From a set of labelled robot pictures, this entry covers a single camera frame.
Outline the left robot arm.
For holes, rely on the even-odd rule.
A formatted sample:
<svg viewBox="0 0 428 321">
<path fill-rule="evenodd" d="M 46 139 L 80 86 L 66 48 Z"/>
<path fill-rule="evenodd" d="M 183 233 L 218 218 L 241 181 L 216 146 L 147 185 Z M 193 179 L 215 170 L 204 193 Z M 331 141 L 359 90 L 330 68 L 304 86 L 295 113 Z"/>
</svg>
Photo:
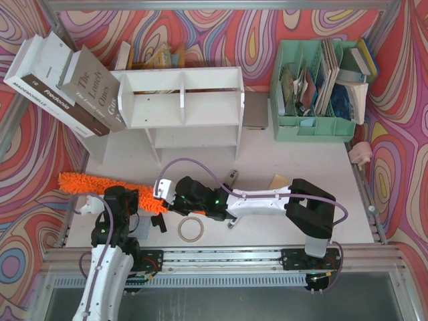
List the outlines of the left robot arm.
<svg viewBox="0 0 428 321">
<path fill-rule="evenodd" d="M 84 193 L 75 214 L 97 216 L 91 232 L 90 270 L 74 320 L 117 320 L 124 287 L 139 243 L 130 237 L 130 216 L 138 211 L 138 191 L 108 187 L 102 196 Z"/>
</svg>

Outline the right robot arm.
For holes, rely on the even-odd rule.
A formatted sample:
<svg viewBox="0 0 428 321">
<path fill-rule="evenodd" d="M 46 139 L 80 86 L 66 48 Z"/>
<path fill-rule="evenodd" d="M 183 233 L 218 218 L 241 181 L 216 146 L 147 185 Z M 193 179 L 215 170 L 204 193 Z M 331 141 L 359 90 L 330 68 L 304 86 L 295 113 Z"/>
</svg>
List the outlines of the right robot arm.
<svg viewBox="0 0 428 321">
<path fill-rule="evenodd" d="M 242 191 L 210 189 L 186 176 L 178 183 L 161 179 L 156 191 L 169 211 L 182 216 L 203 213 L 227 221 L 229 228 L 251 215 L 284 215 L 306 236 L 304 251 L 311 257 L 323 258 L 332 237 L 336 198 L 304 179 L 279 189 Z"/>
</svg>

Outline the orange microfiber duster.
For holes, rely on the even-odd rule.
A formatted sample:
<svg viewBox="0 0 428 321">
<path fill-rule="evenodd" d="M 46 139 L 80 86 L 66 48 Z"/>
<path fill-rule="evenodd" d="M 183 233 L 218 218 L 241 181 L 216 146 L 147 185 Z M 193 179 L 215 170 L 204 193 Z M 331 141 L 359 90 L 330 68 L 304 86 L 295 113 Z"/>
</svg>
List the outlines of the orange microfiber duster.
<svg viewBox="0 0 428 321">
<path fill-rule="evenodd" d="M 96 177 L 84 173 L 62 172 L 59 174 L 60 190 L 73 195 L 81 193 L 95 193 L 103 195 L 108 187 L 122 186 L 130 191 L 138 190 L 138 208 L 147 213 L 166 213 L 168 209 L 161 200 L 152 195 L 153 186 L 135 185 L 123 181 L 115 181 L 106 177 Z"/>
</svg>

